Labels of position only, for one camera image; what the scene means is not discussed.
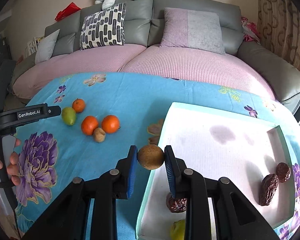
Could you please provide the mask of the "pink red clothes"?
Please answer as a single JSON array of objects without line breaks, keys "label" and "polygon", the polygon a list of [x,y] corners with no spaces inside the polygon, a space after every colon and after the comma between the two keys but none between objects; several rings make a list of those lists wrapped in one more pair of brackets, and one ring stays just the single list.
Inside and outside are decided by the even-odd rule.
[{"label": "pink red clothes", "polygon": [[244,34],[243,40],[245,42],[255,41],[256,43],[261,44],[261,35],[257,30],[257,25],[254,22],[249,21],[244,16],[241,16],[241,24]]}]

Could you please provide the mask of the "red bag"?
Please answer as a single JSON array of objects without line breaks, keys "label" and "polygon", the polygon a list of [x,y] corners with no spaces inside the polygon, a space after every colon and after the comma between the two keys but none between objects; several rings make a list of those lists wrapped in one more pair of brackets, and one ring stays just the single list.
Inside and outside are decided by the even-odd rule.
[{"label": "red bag", "polygon": [[55,21],[59,22],[62,19],[66,18],[80,10],[81,10],[80,7],[78,7],[74,2],[71,2],[65,9],[58,12],[58,14],[55,17]]}]

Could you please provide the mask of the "teal shallow tray box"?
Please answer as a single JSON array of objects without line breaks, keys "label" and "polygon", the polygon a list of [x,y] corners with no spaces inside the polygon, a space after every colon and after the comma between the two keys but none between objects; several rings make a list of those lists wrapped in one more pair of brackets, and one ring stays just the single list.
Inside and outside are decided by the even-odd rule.
[{"label": "teal shallow tray box", "polygon": [[294,180],[277,188],[271,203],[260,206],[258,188],[278,163],[291,164],[281,126],[246,115],[174,102],[166,115],[159,146],[205,178],[229,178],[274,229],[294,215]]}]

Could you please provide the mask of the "pink sofa cover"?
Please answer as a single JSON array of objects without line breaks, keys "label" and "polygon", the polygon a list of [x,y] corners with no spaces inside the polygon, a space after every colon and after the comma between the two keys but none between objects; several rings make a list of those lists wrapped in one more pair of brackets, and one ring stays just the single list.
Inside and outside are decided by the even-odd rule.
[{"label": "pink sofa cover", "polygon": [[275,98],[265,79],[230,54],[190,48],[148,48],[137,44],[78,50],[38,64],[34,58],[17,65],[12,79],[14,94],[31,99],[55,78],[76,73],[125,72],[212,83],[239,89],[262,98]]}]

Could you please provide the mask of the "brown longan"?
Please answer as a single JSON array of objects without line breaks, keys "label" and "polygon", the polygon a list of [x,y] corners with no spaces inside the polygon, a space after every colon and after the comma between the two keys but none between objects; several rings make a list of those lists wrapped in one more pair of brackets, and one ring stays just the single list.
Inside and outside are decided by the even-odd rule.
[{"label": "brown longan", "polygon": [[102,128],[98,127],[94,130],[93,138],[96,142],[102,143],[106,138],[106,133]]},{"label": "brown longan", "polygon": [[138,151],[137,160],[147,170],[155,170],[164,163],[164,152],[157,145],[146,145]]}]

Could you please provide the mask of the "large green jujube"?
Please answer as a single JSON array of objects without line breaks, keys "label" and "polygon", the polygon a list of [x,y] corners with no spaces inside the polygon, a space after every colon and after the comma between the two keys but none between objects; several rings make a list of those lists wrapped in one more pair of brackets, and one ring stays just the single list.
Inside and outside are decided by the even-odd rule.
[{"label": "large green jujube", "polygon": [[172,224],[170,228],[171,240],[184,240],[185,225],[186,225],[186,221],[184,219],[176,221]]}]

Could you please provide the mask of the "brown patterned curtain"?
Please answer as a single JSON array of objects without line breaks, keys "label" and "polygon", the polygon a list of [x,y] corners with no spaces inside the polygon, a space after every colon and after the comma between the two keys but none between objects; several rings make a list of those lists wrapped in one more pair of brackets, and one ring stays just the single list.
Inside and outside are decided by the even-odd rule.
[{"label": "brown patterned curtain", "polygon": [[258,0],[261,45],[300,71],[300,12],[291,0]]}]

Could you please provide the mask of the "black white patterned pillow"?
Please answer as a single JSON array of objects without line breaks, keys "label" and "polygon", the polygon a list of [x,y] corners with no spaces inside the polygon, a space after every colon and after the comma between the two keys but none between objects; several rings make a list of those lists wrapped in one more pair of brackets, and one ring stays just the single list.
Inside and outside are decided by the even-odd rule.
[{"label": "black white patterned pillow", "polygon": [[79,39],[80,49],[124,46],[126,10],[127,3],[123,2],[85,17]]}]

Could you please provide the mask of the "purple grey pillow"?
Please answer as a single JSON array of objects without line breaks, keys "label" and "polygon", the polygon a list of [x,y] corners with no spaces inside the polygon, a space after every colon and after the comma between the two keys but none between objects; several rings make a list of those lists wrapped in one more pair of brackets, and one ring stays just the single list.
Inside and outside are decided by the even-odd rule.
[{"label": "purple grey pillow", "polygon": [[191,48],[225,54],[217,13],[165,8],[164,20],[161,47]]}]

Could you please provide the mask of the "large wrinkled red date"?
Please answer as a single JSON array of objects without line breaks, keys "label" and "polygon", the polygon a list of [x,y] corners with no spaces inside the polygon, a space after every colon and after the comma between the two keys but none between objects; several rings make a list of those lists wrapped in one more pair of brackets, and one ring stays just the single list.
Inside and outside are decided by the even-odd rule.
[{"label": "large wrinkled red date", "polygon": [[279,178],[272,173],[264,177],[260,187],[259,204],[261,206],[268,206],[278,188]]}]

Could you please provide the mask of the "dark red date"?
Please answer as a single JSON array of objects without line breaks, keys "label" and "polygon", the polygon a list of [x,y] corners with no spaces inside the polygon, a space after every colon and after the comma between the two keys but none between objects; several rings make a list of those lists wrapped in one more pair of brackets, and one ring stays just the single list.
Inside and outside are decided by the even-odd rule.
[{"label": "dark red date", "polygon": [[169,192],[166,196],[166,206],[171,213],[182,213],[186,211],[187,199],[186,198],[174,198],[172,193]]},{"label": "dark red date", "polygon": [[286,163],[278,163],[276,167],[276,175],[280,183],[285,183],[291,176],[290,166]]}]

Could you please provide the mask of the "blue floral tablecloth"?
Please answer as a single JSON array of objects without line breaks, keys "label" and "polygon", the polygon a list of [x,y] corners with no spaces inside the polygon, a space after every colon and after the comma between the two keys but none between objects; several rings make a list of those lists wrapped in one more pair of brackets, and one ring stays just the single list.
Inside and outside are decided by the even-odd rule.
[{"label": "blue floral tablecloth", "polygon": [[[61,117],[17,128],[21,141],[16,217],[25,233],[74,176],[92,179],[117,162],[130,145],[159,140],[163,119],[173,102],[190,103],[261,120],[291,118],[271,96],[226,86],[135,73],[79,73],[57,78],[42,88],[30,105],[68,107],[83,99],[85,110],[74,125]],[[102,144],[83,134],[81,123],[92,115],[119,118],[121,129]]]}]

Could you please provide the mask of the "small orange back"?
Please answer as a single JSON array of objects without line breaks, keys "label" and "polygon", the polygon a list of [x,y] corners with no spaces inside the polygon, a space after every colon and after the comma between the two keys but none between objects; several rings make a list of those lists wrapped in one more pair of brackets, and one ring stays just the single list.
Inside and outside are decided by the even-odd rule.
[{"label": "small orange back", "polygon": [[85,109],[85,101],[83,99],[76,99],[72,103],[72,108],[76,113],[82,113]]}]

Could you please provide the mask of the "light grey pillow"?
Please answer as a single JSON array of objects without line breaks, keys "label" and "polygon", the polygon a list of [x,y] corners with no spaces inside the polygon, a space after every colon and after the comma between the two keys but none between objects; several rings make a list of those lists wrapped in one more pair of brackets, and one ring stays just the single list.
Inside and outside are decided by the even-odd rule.
[{"label": "light grey pillow", "polygon": [[60,30],[56,30],[41,40],[35,56],[35,64],[49,60],[53,54]]}]

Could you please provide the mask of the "grey leather sofa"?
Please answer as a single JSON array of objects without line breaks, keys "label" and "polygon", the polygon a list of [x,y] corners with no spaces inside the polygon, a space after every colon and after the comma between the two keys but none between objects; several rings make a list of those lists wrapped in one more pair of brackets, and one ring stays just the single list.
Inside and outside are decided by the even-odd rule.
[{"label": "grey leather sofa", "polygon": [[[241,10],[238,6],[213,0],[125,0],[125,45],[137,44],[146,48],[159,45],[164,33],[165,8],[190,9],[217,13],[220,19],[225,54],[235,56],[260,74],[279,101],[292,113],[300,107],[300,72],[284,59],[278,57],[258,43],[245,42],[241,26]],[[99,12],[101,7],[93,5],[46,27],[45,34],[60,30],[51,57],[71,54],[79,48],[82,24],[88,15]]]}]

